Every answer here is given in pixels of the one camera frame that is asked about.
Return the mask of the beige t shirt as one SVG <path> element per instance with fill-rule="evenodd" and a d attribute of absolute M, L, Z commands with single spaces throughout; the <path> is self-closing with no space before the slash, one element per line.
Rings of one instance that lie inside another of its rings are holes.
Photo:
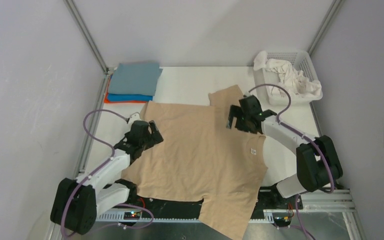
<path fill-rule="evenodd" d="M 202 201 L 199 221 L 233 240 L 243 238 L 268 170 L 266 137 L 227 128 L 239 86 L 209 94 L 210 104 L 146 103 L 140 113 L 154 121 L 163 141 L 145 150 L 121 173 L 141 197 Z"/>

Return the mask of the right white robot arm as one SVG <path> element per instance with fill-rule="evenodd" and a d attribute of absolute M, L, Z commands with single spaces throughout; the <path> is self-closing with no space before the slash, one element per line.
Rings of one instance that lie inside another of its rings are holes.
<path fill-rule="evenodd" d="M 250 95 L 239 100 L 238 105 L 229 108 L 226 127 L 263 134 L 276 140 L 296 156 L 296 174 L 277 182 L 270 195 L 271 204 L 283 209 L 291 197 L 314 192 L 330 185 L 343 176 L 343 169 L 333 140 L 326 136 L 306 135 L 280 119 L 272 110 L 262 110 L 256 96 Z"/>

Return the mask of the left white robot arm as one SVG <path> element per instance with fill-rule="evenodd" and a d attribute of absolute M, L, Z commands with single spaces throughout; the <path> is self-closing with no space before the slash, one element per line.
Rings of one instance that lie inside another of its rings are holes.
<path fill-rule="evenodd" d="M 51 222 L 63 233 L 85 235 L 98 216 L 109 209 L 137 204 L 137 185 L 129 180 L 110 180 L 129 167 L 142 153 L 163 142 L 155 121 L 129 120 L 129 131 L 115 145 L 111 154 L 96 169 L 75 179 L 64 178 L 58 185 L 50 213 Z"/>

